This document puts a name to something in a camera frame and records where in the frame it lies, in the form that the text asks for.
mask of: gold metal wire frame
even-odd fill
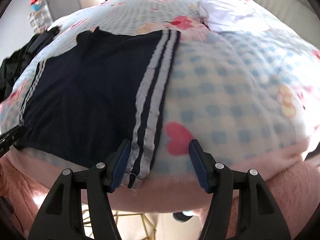
[[[86,212],[89,212],[88,209],[85,209],[82,211],[82,215],[84,215]],[[119,217],[128,217],[128,216],[140,216],[142,221],[142,226],[144,229],[144,232],[146,233],[146,237],[142,238],[141,240],[156,240],[156,227],[154,224],[151,223],[151,221],[146,217],[145,213],[131,213],[131,214],[119,214],[119,211],[116,211],[116,213],[113,215],[116,225],[118,225]],[[91,227],[91,221],[90,216],[83,218],[83,225],[85,227]],[[151,232],[148,233],[147,225],[151,228]]]

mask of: white cloth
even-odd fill
[[[198,12],[212,32],[261,32],[269,29],[250,5],[250,0],[201,0]]]

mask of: pink fluffy fabric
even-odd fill
[[[15,210],[15,215],[11,218],[12,222],[18,231],[27,237],[39,209],[33,198],[46,195],[48,190],[18,171],[6,156],[0,159],[0,165],[1,181],[4,186],[2,195],[11,200]]]
[[[269,179],[266,183],[284,214],[291,237],[294,239],[320,203],[319,170],[307,162],[300,162]],[[200,217],[202,225],[208,210],[209,205],[194,210],[194,213]],[[237,213],[238,197],[235,197],[227,237],[232,237],[236,232]]]

